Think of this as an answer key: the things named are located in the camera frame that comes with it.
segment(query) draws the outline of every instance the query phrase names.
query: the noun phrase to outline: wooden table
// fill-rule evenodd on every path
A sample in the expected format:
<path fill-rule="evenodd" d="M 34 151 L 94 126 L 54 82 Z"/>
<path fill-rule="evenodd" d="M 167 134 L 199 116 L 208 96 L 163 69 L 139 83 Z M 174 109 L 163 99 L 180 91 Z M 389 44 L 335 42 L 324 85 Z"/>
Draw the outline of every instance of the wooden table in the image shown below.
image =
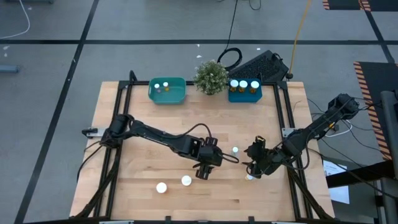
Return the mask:
<path fill-rule="evenodd" d="M 93 119 L 94 127 L 107 128 L 111 122 L 117 82 L 103 82 Z M 303 83 L 288 83 L 295 125 L 304 128 L 311 123 L 310 111 Z M 206 123 L 218 138 L 218 146 L 225 152 L 232 147 L 240 149 L 241 162 L 250 161 L 243 153 L 261 135 L 266 146 L 274 147 L 281 141 L 280 128 L 273 87 L 262 86 L 263 97 L 256 103 L 230 103 L 226 91 L 208 96 L 187 86 L 187 96 L 182 105 L 155 105 L 147 96 L 148 86 L 133 86 L 129 114 L 136 119 L 172 134 L 180 134 L 197 123 Z M 287 124 L 283 93 L 280 90 L 284 120 Z M 190 133 L 205 137 L 206 129 L 198 127 Z M 97 141 L 91 139 L 88 145 Z M 309 148 L 318 150 L 315 141 Z M 95 150 L 87 150 L 85 158 Z M 76 215 L 86 205 L 98 188 L 105 150 L 92 158 L 83 168 L 76 188 L 71 215 Z M 307 163 L 305 153 L 303 164 Z M 310 152 L 310 166 L 305 170 L 309 191 L 325 211 L 334 216 L 328 186 L 323 173 L 322 160 Z M 229 220 L 244 221 L 254 216 L 256 221 L 294 221 L 286 168 L 281 166 L 272 175 L 261 179 L 245 180 L 242 164 L 223 161 L 209 180 L 195 177 L 195 161 L 184 159 L 160 144 L 142 138 L 130 138 L 123 143 L 112 219 L 164 220 Z M 181 184 L 184 175 L 193 177 L 190 186 Z M 167 184 L 167 192 L 158 194 L 155 186 Z M 104 194 L 101 214 L 108 193 Z M 305 209 L 302 195 L 298 193 L 302 217 Z"/>

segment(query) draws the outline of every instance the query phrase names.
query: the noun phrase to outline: gray floor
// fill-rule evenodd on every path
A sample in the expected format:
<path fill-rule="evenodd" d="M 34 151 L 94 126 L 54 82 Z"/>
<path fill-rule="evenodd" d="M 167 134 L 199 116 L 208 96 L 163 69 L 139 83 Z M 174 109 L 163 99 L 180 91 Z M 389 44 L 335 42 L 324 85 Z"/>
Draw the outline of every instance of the gray floor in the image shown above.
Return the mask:
<path fill-rule="evenodd" d="M 25 3 L 31 28 L 16 39 L 78 40 L 93 0 L 57 0 L 53 5 Z M 269 0 L 252 11 L 239 1 L 232 39 L 294 39 L 305 0 Z M 226 39 L 234 1 L 214 0 L 100 0 L 87 39 L 171 40 Z M 398 12 L 373 13 L 382 35 L 397 40 Z M 0 2 L 0 36 L 24 30 L 26 21 L 16 2 Z M 363 11 L 326 11 L 314 1 L 301 39 L 376 40 Z M 243 52 L 243 62 L 265 50 L 277 52 L 290 65 L 292 45 L 231 45 Z M 85 45 L 52 139 L 43 171 L 25 222 L 67 218 L 76 187 L 76 172 L 86 139 L 80 131 L 91 124 L 101 82 L 125 80 L 133 69 L 140 80 L 158 76 L 192 79 L 201 62 L 216 59 L 225 45 Z M 398 46 L 389 46 L 398 59 Z M 20 65 L 18 74 L 0 74 L 0 217 L 11 223 L 16 217 L 27 183 L 49 127 L 76 45 L 0 45 L 0 64 Z M 235 55 L 223 60 L 231 64 Z M 387 62 L 378 45 L 299 45 L 294 80 L 303 81 L 307 96 L 321 108 L 339 93 L 361 97 L 354 61 Z M 312 113 L 318 112 L 310 103 Z M 370 128 L 361 112 L 353 120 Z M 354 130 L 369 146 L 377 147 L 373 132 Z M 361 147 L 350 134 L 326 139 L 332 146 L 362 164 L 381 161 L 377 151 Z M 320 142 L 322 153 L 346 160 Z M 336 214 L 348 220 L 346 211 Z"/>

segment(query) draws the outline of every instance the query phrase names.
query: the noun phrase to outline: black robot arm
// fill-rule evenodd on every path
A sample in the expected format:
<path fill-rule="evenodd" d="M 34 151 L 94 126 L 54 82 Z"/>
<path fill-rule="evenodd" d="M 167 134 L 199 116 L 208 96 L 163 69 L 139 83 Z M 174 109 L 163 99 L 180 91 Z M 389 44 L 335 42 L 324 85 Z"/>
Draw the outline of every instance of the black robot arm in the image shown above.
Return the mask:
<path fill-rule="evenodd" d="M 331 124 L 341 119 L 351 119 L 359 111 L 359 103 L 347 94 L 340 94 L 328 104 L 328 110 L 306 128 L 290 133 L 273 149 L 265 148 L 265 140 L 260 136 L 245 152 L 251 157 L 249 173 L 261 178 L 262 174 L 272 174 L 281 164 L 290 164 L 301 155 L 309 140 L 320 139 L 326 134 Z"/>
<path fill-rule="evenodd" d="M 224 154 L 217 146 L 218 140 L 211 136 L 210 131 L 209 137 L 206 137 L 206 139 L 197 138 L 187 133 L 173 135 L 135 120 L 128 114 L 119 114 L 112 120 L 111 125 L 104 132 L 100 144 L 115 148 L 120 146 L 121 140 L 134 136 L 165 145 L 179 156 L 198 161 L 199 163 L 194 165 L 193 168 L 199 167 L 196 173 L 196 177 L 199 179 L 206 180 L 214 166 L 220 166 L 223 159 L 229 156 Z M 233 159 L 234 163 L 239 162 L 238 158 L 234 157 Z"/>

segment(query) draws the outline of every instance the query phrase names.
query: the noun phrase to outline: teal bin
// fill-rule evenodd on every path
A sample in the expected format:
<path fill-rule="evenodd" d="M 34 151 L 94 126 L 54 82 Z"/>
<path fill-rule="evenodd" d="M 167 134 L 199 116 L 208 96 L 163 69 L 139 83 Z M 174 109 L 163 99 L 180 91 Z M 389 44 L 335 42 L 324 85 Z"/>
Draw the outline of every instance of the teal bin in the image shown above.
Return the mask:
<path fill-rule="evenodd" d="M 169 90 L 165 91 L 163 83 L 169 83 Z M 155 84 L 160 85 L 160 93 L 155 89 Z M 158 105 L 182 104 L 185 99 L 186 82 L 180 77 L 159 77 L 149 82 L 148 96 Z"/>

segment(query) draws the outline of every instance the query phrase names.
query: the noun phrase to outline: potted plant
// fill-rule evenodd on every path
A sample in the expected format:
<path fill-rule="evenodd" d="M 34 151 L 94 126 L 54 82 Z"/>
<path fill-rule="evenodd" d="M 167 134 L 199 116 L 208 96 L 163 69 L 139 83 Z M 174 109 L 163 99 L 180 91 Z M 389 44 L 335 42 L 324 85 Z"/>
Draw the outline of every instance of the potted plant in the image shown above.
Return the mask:
<path fill-rule="evenodd" d="M 193 78 L 193 82 L 202 93 L 214 95 L 228 87 L 228 72 L 222 64 L 211 60 L 202 63 L 197 68 L 197 74 Z"/>

